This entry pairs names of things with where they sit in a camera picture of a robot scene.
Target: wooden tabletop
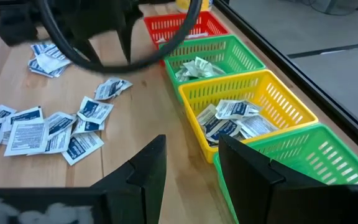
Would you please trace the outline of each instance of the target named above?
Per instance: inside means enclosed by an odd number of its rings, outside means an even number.
[[[176,13],[173,4],[142,6],[145,16]],[[233,34],[254,53],[356,154],[358,147],[276,67],[255,45],[213,9]],[[92,40],[105,63],[124,63],[121,46],[113,32]],[[132,35],[134,60],[154,50],[143,21]],[[0,39],[0,104],[26,110],[40,105],[44,116],[56,111],[76,113],[84,96],[93,97],[106,78],[70,66],[54,79],[30,73],[33,58],[29,44],[9,48]],[[208,164],[184,110],[177,101],[167,74],[160,65],[120,76],[134,85],[113,99],[114,109],[99,135],[104,146],[74,166],[61,154],[4,157],[0,146],[0,187],[82,187],[90,186],[117,169],[158,134],[167,135],[167,180],[161,223],[234,223],[219,189],[214,166]]]

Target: yellow basket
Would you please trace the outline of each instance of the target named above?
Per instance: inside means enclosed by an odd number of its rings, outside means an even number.
[[[318,122],[314,115],[270,70],[241,73],[188,83],[179,87],[185,104],[187,118],[193,128],[204,156],[209,163],[218,151],[210,147],[197,122],[200,114],[209,104],[218,105],[220,100],[248,100],[263,109],[260,112],[279,130],[246,139],[249,143]]]

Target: red basket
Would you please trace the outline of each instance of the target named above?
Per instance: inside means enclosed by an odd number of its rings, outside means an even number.
[[[157,41],[161,38],[168,41],[180,28],[185,17],[186,14],[180,13],[144,18],[147,30],[149,31],[156,49],[158,49],[159,45]],[[197,23],[190,31],[190,34],[202,34],[205,32],[208,33],[208,37],[229,33],[227,29],[208,11],[200,12]]]

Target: green basket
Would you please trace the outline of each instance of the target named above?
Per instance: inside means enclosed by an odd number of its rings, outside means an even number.
[[[225,75],[178,82],[175,73],[185,62],[201,57],[226,72]],[[216,78],[265,68],[265,65],[234,35],[186,40],[164,60],[168,75],[180,102],[178,87],[185,83]]]
[[[358,184],[358,157],[323,124],[255,141],[248,146],[325,184]],[[237,221],[217,153],[214,164],[224,198]]]

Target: floor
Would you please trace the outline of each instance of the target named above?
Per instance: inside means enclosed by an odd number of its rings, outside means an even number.
[[[313,6],[325,10],[328,2],[317,0]],[[329,16],[301,0],[230,0],[230,5],[287,55],[358,44],[358,11]],[[332,12],[344,14],[357,6],[358,0],[338,0]],[[358,49],[292,60],[358,118]]]

